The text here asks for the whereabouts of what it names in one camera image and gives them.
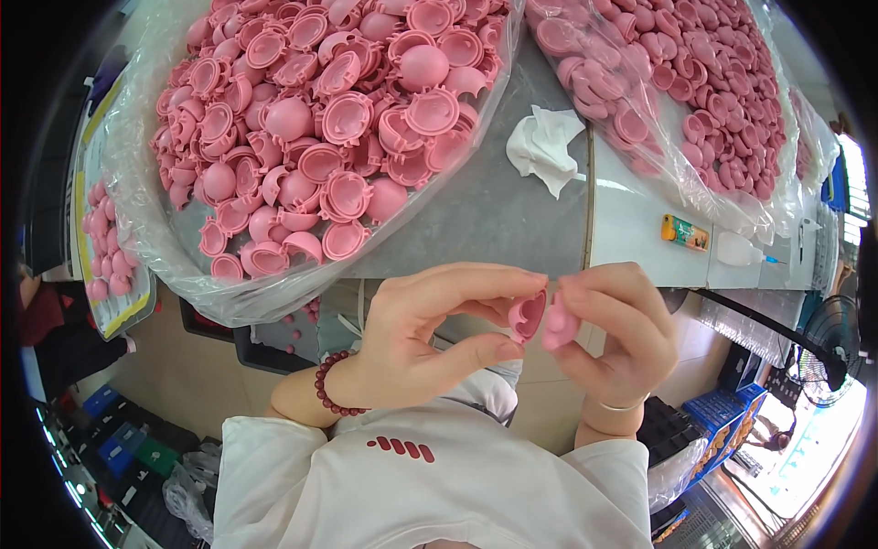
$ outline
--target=gray table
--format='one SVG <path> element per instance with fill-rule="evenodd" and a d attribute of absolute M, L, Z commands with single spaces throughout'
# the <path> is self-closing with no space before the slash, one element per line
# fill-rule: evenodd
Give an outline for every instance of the gray table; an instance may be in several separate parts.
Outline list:
<path fill-rule="evenodd" d="M 345 278 L 406 276 L 438 264 L 481 261 L 548 273 L 579 271 L 587 245 L 588 188 L 573 179 L 555 200 L 536 176 L 521 177 L 506 141 L 531 105 L 562 111 L 572 103 L 535 41 L 525 37 L 506 93 L 473 158 L 414 219 L 354 264 Z M 588 132 L 568 150 L 580 173 L 589 165 Z"/>

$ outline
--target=white t-shirt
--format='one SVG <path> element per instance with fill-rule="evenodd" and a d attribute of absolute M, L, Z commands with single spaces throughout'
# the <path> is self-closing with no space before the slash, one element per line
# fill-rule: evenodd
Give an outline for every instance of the white t-shirt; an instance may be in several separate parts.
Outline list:
<path fill-rule="evenodd" d="M 342 418 L 330 441 L 289 420 L 227 419 L 212 546 L 651 547 L 645 446 L 559 458 L 459 402 L 507 416 L 515 391 L 492 372 L 446 396 L 457 401 Z"/>

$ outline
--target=red bead bracelet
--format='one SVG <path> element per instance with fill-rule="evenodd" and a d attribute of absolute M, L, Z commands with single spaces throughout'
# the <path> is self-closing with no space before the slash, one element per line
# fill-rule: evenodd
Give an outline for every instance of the red bead bracelet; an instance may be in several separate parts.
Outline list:
<path fill-rule="evenodd" d="M 323 361 L 323 364 L 320 365 L 320 368 L 317 369 L 317 372 L 314 374 L 317 377 L 317 380 L 314 381 L 314 386 L 317 387 L 317 398 L 323 401 L 323 408 L 329 408 L 333 414 L 340 415 L 359 415 L 364 414 L 370 408 L 343 408 L 338 404 L 332 402 L 332 400 L 327 396 L 327 392 L 323 388 L 323 380 L 327 377 L 327 372 L 329 372 L 329 368 L 332 368 L 335 363 L 347 358 L 350 356 L 350 353 L 346 350 L 342 352 L 334 352 L 331 356 L 327 357 L 326 360 Z"/>

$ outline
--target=black tray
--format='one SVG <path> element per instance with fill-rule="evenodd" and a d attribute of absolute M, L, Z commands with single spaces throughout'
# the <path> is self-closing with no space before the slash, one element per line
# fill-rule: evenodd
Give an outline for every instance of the black tray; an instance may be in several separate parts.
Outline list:
<path fill-rule="evenodd" d="M 180 316 L 183 317 L 183 328 L 196 336 L 212 337 L 220 341 L 234 343 L 234 335 L 231 328 L 220 326 L 216 322 L 206 319 L 195 310 L 183 298 L 180 298 Z"/>
<path fill-rule="evenodd" d="M 234 347 L 238 351 L 238 362 L 245 366 L 281 375 L 316 366 L 310 360 L 305 360 L 298 355 L 290 355 L 268 345 L 252 343 L 250 341 L 250 326 L 235 328 L 233 332 Z"/>

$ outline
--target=red logo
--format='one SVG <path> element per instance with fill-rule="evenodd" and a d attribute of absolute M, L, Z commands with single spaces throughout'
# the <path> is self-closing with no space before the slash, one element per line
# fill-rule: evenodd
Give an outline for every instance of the red logo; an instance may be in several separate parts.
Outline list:
<path fill-rule="evenodd" d="M 433 452 L 430 451 L 429 447 L 426 444 L 417 444 L 414 442 L 402 442 L 398 438 L 391 438 L 387 440 L 386 437 L 378 437 L 378 441 L 370 440 L 366 443 L 370 448 L 373 446 L 380 446 L 381 450 L 390 451 L 393 448 L 393 451 L 398 453 L 400 456 L 408 454 L 412 459 L 419 459 L 421 456 L 424 458 L 424 461 L 427 463 L 433 463 L 435 458 L 433 457 Z"/>

